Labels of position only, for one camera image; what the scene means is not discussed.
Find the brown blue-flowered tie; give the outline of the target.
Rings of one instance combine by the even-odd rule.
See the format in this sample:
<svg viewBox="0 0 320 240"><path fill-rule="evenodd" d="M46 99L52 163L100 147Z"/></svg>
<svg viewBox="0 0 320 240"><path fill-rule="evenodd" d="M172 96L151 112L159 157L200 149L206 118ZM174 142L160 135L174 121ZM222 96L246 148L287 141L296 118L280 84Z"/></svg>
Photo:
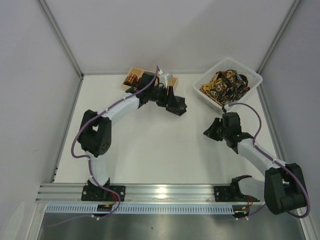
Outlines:
<svg viewBox="0 0 320 240"><path fill-rule="evenodd" d="M185 98L180 96L171 96L168 99L166 110L177 116L181 116L187 112L187 105L185 103Z"/></svg>

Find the white plastic basket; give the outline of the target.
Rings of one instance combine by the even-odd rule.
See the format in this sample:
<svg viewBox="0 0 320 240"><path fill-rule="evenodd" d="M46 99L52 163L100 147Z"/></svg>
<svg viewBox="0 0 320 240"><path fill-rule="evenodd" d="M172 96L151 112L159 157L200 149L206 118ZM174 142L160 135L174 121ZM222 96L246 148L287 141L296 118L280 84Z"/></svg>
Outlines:
<svg viewBox="0 0 320 240"><path fill-rule="evenodd" d="M218 62L216 65L211 67L207 72L205 72L200 79L194 82L193 89L197 93L197 95L211 108L213 108L217 113L223 113L223 106L218 104L215 100L211 99L209 96L205 95L200 91L200 88L203 84L209 84L213 76L219 71L227 71L227 70L235 70L239 74L245 75L248 79L248 86L250 90L240 99L234 102L230 102L226 105L232 105L234 103L243 103L244 100L253 93L253 91L262 83L263 78L257 74L252 69L246 67L245 65L241 64L240 62L232 59L232 58L225 58Z"/></svg>

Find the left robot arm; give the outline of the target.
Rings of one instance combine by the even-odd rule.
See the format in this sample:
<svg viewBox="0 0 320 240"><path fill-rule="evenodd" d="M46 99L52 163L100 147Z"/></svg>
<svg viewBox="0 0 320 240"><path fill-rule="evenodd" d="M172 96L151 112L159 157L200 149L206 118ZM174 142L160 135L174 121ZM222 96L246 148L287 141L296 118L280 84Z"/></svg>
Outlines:
<svg viewBox="0 0 320 240"><path fill-rule="evenodd" d="M71 155L75 159L88 159L89 182L94 186L107 190L110 183L106 162L101 156L111 146L112 126L117 121L149 101L178 116L187 111L185 98L176 96L171 85L160 82L159 70L157 68L155 73L144 72L121 99L106 109L88 109L83 114L79 131L71 144Z"/></svg>

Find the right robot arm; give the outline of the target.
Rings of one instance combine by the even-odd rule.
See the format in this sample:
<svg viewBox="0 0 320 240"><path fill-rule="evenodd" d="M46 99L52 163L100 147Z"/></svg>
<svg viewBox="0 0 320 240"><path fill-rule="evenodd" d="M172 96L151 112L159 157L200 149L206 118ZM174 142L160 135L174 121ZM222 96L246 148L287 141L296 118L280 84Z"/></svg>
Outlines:
<svg viewBox="0 0 320 240"><path fill-rule="evenodd" d="M256 138L242 131L236 112L216 117L203 134L217 142L225 141L236 154L251 162L264 176L263 200L271 213L287 213L303 219L310 214L311 203L301 167L270 155Z"/></svg>

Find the rolled brown patterned tie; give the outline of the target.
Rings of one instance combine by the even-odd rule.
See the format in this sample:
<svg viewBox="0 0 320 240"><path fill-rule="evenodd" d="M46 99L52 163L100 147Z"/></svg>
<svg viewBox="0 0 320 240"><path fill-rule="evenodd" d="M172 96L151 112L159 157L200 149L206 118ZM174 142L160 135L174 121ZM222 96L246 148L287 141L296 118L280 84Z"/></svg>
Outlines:
<svg viewBox="0 0 320 240"><path fill-rule="evenodd" d="M133 87L136 85L137 81L138 81L138 76L134 73L131 73L131 74L127 75L123 84L126 86L129 86L129 87Z"/></svg>

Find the yellow patterned tie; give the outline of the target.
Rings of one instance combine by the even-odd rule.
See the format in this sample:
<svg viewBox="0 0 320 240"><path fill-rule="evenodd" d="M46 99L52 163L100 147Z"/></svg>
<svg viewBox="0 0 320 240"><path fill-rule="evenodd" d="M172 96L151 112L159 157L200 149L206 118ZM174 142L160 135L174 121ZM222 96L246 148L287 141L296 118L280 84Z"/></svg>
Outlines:
<svg viewBox="0 0 320 240"><path fill-rule="evenodd" d="M221 104L229 101L235 94L234 81L235 76L230 71L218 71L207 84L203 84L200 91Z"/></svg>

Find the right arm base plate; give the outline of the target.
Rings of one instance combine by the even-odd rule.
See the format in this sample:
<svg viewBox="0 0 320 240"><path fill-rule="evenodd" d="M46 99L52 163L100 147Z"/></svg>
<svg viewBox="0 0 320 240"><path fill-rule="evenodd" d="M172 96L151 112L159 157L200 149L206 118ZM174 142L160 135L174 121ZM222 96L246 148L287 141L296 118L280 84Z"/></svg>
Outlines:
<svg viewBox="0 0 320 240"><path fill-rule="evenodd" d="M247 202L248 195L243 194L238 186L235 185L215 185L213 194L216 202Z"/></svg>

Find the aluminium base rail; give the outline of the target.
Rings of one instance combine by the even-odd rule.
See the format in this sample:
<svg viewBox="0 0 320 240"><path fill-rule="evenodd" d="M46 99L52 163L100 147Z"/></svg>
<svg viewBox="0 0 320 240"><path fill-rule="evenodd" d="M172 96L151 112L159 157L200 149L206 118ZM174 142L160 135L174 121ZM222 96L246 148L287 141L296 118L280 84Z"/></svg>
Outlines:
<svg viewBox="0 0 320 240"><path fill-rule="evenodd" d="M38 203L82 203L83 187L89 183L43 183L36 195ZM126 186L123 204L214 204L215 184L112 184Z"/></svg>

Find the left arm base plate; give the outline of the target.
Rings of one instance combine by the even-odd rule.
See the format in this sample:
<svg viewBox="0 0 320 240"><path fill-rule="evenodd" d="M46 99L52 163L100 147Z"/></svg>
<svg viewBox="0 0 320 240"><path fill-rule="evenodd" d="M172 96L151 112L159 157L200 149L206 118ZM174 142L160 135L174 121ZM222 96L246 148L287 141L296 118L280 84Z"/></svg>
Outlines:
<svg viewBox="0 0 320 240"><path fill-rule="evenodd" d="M125 185L110 185L110 190L116 192L120 196L120 200L123 202L126 196ZM113 202L113 194L109 191L95 186L94 184L85 185L82 189L81 201L84 202Z"/></svg>

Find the right aluminium frame post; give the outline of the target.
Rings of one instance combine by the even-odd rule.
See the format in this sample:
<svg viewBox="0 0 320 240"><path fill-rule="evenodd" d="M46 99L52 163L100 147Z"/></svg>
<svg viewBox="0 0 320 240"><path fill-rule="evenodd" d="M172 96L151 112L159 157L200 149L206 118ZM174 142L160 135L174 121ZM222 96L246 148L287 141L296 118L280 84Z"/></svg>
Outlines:
<svg viewBox="0 0 320 240"><path fill-rule="evenodd" d="M284 19L282 20L274 38L271 41L270 46L268 47L264 57L262 58L261 63L259 64L257 68L257 73L261 74L266 63L268 62L269 58L271 57L273 51L275 50L276 46L278 45L279 41L281 40L283 34L285 33L288 25L290 24L292 18L294 17L295 13L298 10L298 7L300 6L302 0L293 0L287 13L285 14Z"/></svg>

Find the aluminium frame post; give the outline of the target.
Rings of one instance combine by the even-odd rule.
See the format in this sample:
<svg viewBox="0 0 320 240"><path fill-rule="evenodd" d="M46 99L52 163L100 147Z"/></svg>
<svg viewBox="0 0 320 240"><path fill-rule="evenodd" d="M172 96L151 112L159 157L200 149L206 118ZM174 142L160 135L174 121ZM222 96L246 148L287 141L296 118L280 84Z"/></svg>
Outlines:
<svg viewBox="0 0 320 240"><path fill-rule="evenodd" d="M295 13L298 10L298 7L300 6L302 0L293 0L287 13L285 14L284 19L282 20L274 38L271 41L270 46L268 47L264 57L262 58L261 63L259 64L257 68L257 73L261 74L266 63L268 62L269 58L271 57L273 51L275 50L276 46L278 45L279 41L281 40L283 34L285 33L288 25L290 24L292 18L294 17Z"/></svg>
<svg viewBox="0 0 320 240"><path fill-rule="evenodd" d="M56 40L58 41L59 45L61 46L65 56L67 57L68 61L70 62L73 70L77 74L80 80L83 79L84 74L82 73L80 66L59 26L55 16L53 15L48 3L46 0L36 0L41 12L43 13L49 27L51 28Z"/></svg>

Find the left aluminium frame post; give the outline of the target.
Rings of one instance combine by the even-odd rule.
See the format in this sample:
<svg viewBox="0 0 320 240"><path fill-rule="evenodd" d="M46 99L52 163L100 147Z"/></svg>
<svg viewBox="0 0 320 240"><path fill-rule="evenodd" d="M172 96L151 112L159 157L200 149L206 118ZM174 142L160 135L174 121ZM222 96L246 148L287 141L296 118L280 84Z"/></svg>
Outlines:
<svg viewBox="0 0 320 240"><path fill-rule="evenodd" d="M82 73L80 66L59 26L55 16L53 15L48 3L46 0L36 0L41 12L43 13L49 27L51 28L56 40L58 41L59 45L61 46L65 56L67 57L68 61L70 62L73 70L77 74L80 80L83 79L84 74Z"/></svg>

